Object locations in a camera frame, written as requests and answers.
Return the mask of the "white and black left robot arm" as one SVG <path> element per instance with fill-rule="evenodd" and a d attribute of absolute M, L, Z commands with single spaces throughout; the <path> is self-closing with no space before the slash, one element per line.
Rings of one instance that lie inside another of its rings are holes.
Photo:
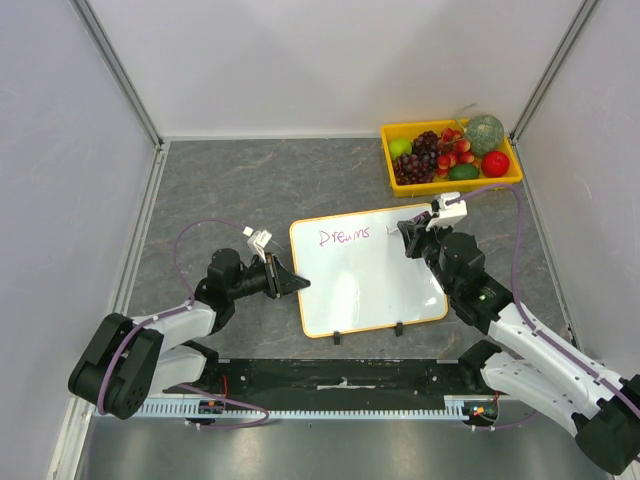
<path fill-rule="evenodd" d="M 255 255 L 245 264 L 236 250 L 219 249 L 186 302 L 148 317 L 107 315 L 73 368 L 67 388 L 100 414 L 121 420 L 136 413 L 149 395 L 180 384 L 211 392 L 220 378 L 212 363 L 217 355 L 197 346 L 197 340 L 224 328 L 240 299 L 255 294 L 279 299 L 310 285 L 271 253 Z"/>

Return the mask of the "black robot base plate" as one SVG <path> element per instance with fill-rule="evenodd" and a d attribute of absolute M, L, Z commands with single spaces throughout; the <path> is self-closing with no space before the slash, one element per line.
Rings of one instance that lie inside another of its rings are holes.
<path fill-rule="evenodd" d="M 431 359 L 219 360 L 195 386 L 270 411 L 431 410 L 446 396 L 493 396 L 470 368 Z"/>

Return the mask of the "white marker with purple cap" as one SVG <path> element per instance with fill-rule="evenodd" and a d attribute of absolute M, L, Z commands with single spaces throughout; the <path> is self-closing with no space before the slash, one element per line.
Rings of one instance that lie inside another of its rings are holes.
<path fill-rule="evenodd" d="M 398 221 L 395 226 L 387 227 L 386 233 L 388 235 L 392 235 L 396 232 L 408 231 L 411 227 L 427 227 L 431 218 L 431 212 L 429 210 L 425 210 L 410 219 Z"/>

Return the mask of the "orange framed whiteboard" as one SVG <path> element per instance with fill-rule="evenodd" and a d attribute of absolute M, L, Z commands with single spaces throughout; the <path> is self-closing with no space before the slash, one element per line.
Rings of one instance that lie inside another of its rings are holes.
<path fill-rule="evenodd" d="M 311 285 L 298 292 L 310 338 L 436 321 L 448 301 L 431 271 L 405 256 L 401 220 L 428 208 L 415 204 L 311 218 L 289 229 L 294 269 Z"/>

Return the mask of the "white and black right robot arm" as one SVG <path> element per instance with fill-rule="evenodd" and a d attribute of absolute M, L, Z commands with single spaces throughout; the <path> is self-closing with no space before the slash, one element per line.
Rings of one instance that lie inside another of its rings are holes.
<path fill-rule="evenodd" d="M 611 475 L 639 458 L 639 378 L 579 351 L 539 321 L 485 270 L 474 236 L 424 220 L 397 225 L 405 254 L 422 259 L 465 324 L 485 335 L 458 368 L 467 392 L 487 387 L 553 420 L 582 453 Z"/>

